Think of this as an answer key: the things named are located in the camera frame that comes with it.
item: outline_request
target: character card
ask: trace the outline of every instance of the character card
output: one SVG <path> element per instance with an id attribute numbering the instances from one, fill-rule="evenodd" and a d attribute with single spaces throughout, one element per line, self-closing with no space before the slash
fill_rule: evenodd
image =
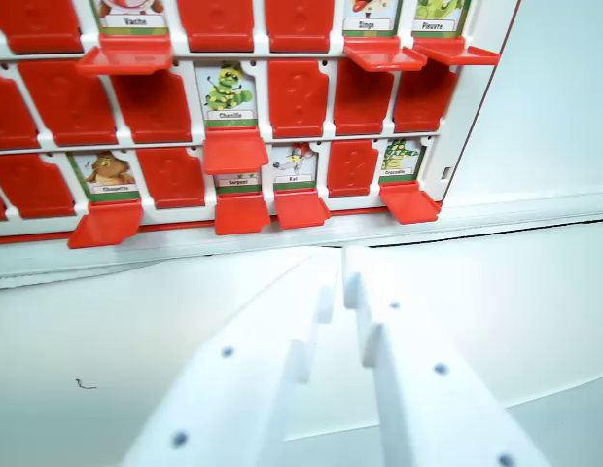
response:
<path id="1" fill-rule="evenodd" d="M 163 0 L 90 0 L 100 32 L 110 35 L 158 35 L 169 32 Z"/>
<path id="2" fill-rule="evenodd" d="M 344 0 L 342 34 L 388 37 L 397 34 L 402 0 Z"/>
<path id="3" fill-rule="evenodd" d="M 206 127 L 258 124 L 254 78 L 239 62 L 199 63 L 195 75 Z"/>
<path id="4" fill-rule="evenodd" d="M 215 191 L 224 193 L 252 193 L 259 192 L 261 186 L 261 172 L 230 173 L 215 175 Z"/>
<path id="5" fill-rule="evenodd" d="M 418 139 L 389 139 L 381 163 L 379 183 L 416 180 L 425 154 Z"/>
<path id="6" fill-rule="evenodd" d="M 471 0 L 418 0 L 412 34 L 418 37 L 457 37 L 466 22 Z"/>
<path id="7" fill-rule="evenodd" d="M 308 143 L 274 145 L 271 148 L 273 189 L 294 190 L 317 185 L 318 154 Z"/>
<path id="8" fill-rule="evenodd" d="M 68 153 L 68 160 L 90 201 L 140 198 L 128 162 L 111 151 Z"/>

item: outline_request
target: cartoon animal illustration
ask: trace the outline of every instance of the cartoon animal illustration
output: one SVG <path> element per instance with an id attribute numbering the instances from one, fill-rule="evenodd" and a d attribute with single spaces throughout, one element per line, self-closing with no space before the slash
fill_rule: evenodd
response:
<path id="1" fill-rule="evenodd" d="M 444 19 L 464 8 L 464 0 L 418 0 L 416 19 Z"/>
<path id="2" fill-rule="evenodd" d="M 278 170 L 288 170 L 289 168 L 292 168 L 293 172 L 296 175 L 299 175 L 303 162 L 307 159 L 314 158 L 316 155 L 317 153 L 310 149 L 308 143 L 295 143 L 293 145 L 293 153 L 287 156 L 289 161 L 286 163 L 274 162 L 273 167 Z"/>
<path id="3" fill-rule="evenodd" d="M 403 158 L 418 156 L 418 151 L 412 149 L 406 149 L 406 143 L 403 140 L 394 141 L 386 149 L 386 154 L 383 156 L 383 162 L 381 163 L 382 170 L 389 170 L 394 168 L 401 168 Z"/>
<path id="4" fill-rule="evenodd" d="M 252 100 L 251 91 L 242 90 L 241 85 L 235 87 L 243 79 L 240 65 L 224 63 L 217 84 L 211 81 L 210 76 L 206 79 L 213 85 L 213 89 L 206 96 L 204 105 L 208 105 L 213 110 L 233 109 L 243 102 Z"/>
<path id="5" fill-rule="evenodd" d="M 149 8 L 155 13 L 163 13 L 163 0 L 101 0 L 98 16 L 105 18 L 112 8 L 121 9 L 124 13 L 137 13 L 146 15 Z"/>
<path id="6" fill-rule="evenodd" d="M 97 185 L 128 185 L 135 183 L 133 176 L 128 173 L 128 162 L 118 159 L 111 151 L 102 151 L 96 155 L 96 161 L 91 166 L 92 172 L 86 182 Z"/>
<path id="7" fill-rule="evenodd" d="M 365 17 L 370 18 L 372 12 L 386 8 L 392 0 L 352 0 L 352 2 L 355 13 L 364 11 Z"/>

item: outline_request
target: black dot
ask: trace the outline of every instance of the black dot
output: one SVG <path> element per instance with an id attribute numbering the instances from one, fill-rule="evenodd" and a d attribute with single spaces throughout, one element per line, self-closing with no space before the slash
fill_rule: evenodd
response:
<path id="1" fill-rule="evenodd" d="M 500 465 L 502 465 L 503 467 L 514 467 L 515 466 L 514 459 L 508 454 L 503 454 L 500 457 L 498 457 L 498 463 Z"/>
<path id="2" fill-rule="evenodd" d="M 438 363 L 434 367 L 434 372 L 438 375 L 446 375 L 448 373 L 448 366 L 444 363 Z"/>
<path id="3" fill-rule="evenodd" d="M 189 436 L 187 436 L 187 433 L 185 433 L 184 431 L 179 431 L 172 438 L 172 446 L 175 448 L 180 448 L 187 442 L 187 440 L 189 440 Z"/>

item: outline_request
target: flipped-down red flap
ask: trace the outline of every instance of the flipped-down red flap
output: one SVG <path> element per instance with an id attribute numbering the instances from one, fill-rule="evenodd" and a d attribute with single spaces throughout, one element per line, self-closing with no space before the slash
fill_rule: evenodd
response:
<path id="1" fill-rule="evenodd" d="M 418 71 L 427 63 L 398 37 L 346 37 L 344 52 L 366 71 Z"/>
<path id="2" fill-rule="evenodd" d="M 100 35 L 100 47 L 81 57 L 77 69 L 85 75 L 150 75 L 172 66 L 168 35 L 152 37 Z"/>
<path id="3" fill-rule="evenodd" d="M 219 195 L 215 206 L 217 235 L 253 234 L 271 222 L 262 193 Z"/>
<path id="4" fill-rule="evenodd" d="M 414 42 L 414 50 L 445 65 L 497 65 L 500 60 L 500 54 L 485 49 L 466 49 L 466 40 L 463 37 L 418 37 Z"/>
<path id="5" fill-rule="evenodd" d="M 209 175 L 256 172 L 269 162 L 257 128 L 206 131 L 204 171 Z"/>
<path id="6" fill-rule="evenodd" d="M 440 206 L 420 190 L 418 182 L 382 184 L 379 195 L 401 224 L 438 220 Z"/>
<path id="7" fill-rule="evenodd" d="M 119 245 L 137 234 L 143 213 L 141 199 L 91 202 L 89 214 L 81 219 L 68 238 L 68 247 Z"/>
<path id="8" fill-rule="evenodd" d="M 322 226 L 331 217 L 315 189 L 275 192 L 275 209 L 282 229 Z"/>

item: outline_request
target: white wall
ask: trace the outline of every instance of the white wall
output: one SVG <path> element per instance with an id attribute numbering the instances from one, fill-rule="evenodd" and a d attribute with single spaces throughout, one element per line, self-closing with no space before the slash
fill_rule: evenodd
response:
<path id="1" fill-rule="evenodd" d="M 603 14 L 523 1 L 446 206 L 603 192 Z"/>

